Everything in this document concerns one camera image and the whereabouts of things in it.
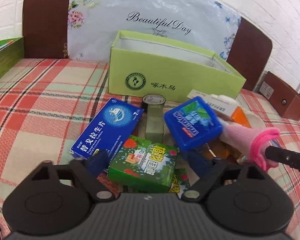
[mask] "dark gray plastic base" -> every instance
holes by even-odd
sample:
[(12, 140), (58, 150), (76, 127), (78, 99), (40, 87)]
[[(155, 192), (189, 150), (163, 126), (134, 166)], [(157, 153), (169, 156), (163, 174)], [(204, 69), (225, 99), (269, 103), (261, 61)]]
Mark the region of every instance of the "dark gray plastic base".
[(214, 224), (199, 204), (175, 194), (129, 194), (97, 204), (79, 226), (54, 236), (11, 233), (7, 240), (288, 240), (284, 233), (242, 236)]

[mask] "brown box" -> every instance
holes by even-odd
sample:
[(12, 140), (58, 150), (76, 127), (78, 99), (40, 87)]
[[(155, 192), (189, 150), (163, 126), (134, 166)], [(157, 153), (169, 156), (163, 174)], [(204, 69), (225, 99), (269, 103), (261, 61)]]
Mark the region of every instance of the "brown box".
[(268, 72), (259, 91), (281, 117), (300, 120), (300, 95), (286, 82)]

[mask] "plaid tablecloth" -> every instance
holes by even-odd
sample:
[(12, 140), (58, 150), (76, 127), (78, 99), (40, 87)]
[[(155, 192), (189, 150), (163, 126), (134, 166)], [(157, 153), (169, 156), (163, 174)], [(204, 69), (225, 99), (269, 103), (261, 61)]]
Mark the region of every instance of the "plaid tablecloth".
[[(113, 97), (107, 91), (107, 64), (69, 59), (23, 59), (0, 79), (0, 225), (2, 203), (43, 160), (68, 163), (69, 149), (89, 121)], [(135, 106), (141, 99), (115, 96)], [(300, 122), (282, 119), (261, 95), (242, 90), (243, 107), (267, 126), (280, 129), (282, 147), (300, 152)], [(166, 109), (176, 104), (167, 102)], [(300, 239), (300, 173), (280, 165), (269, 174), (294, 203), (287, 233)], [(100, 178), (111, 186), (106, 178)]]

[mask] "white brick wall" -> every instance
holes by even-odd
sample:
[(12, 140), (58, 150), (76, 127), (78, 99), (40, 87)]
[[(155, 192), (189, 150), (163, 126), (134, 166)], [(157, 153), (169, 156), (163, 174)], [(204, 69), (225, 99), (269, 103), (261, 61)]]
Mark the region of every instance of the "white brick wall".
[[(266, 70), (300, 91), (300, 0), (218, 0), (236, 9), (273, 42)], [(0, 0), (0, 39), (21, 35), (23, 0)]]

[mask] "barcode label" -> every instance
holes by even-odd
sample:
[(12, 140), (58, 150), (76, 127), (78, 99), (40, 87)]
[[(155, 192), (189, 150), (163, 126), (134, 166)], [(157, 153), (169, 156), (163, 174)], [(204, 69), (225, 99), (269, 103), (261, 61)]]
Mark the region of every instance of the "barcode label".
[(266, 99), (269, 100), (269, 98), (271, 97), (274, 89), (272, 87), (270, 87), (266, 82), (263, 82), (259, 91), (260, 91), (261, 94), (264, 95), (264, 97)]

